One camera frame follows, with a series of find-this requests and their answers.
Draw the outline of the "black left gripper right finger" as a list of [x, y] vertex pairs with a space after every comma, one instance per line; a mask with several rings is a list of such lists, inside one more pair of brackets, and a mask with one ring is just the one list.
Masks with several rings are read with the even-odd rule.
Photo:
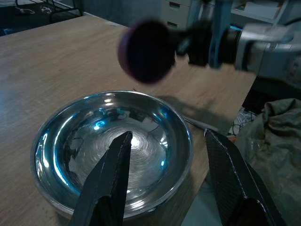
[[218, 132], [205, 130], [210, 177], [224, 226], [284, 226], [259, 174], [239, 149]]

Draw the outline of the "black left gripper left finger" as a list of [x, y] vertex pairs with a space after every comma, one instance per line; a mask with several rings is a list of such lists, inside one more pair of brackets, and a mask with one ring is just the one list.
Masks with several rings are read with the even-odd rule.
[[113, 139], [92, 169], [76, 203], [71, 226], [123, 224], [132, 138], [133, 133], [126, 131]]

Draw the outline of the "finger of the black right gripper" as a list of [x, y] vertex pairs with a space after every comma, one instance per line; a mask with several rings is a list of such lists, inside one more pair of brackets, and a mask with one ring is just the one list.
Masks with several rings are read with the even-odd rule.
[[191, 35], [190, 29], [176, 29], [175, 27], [168, 26], [169, 39], [171, 40], [182, 40]]
[[176, 55], [184, 56], [188, 53], [190, 49], [191, 41], [190, 40], [180, 40], [175, 44]]

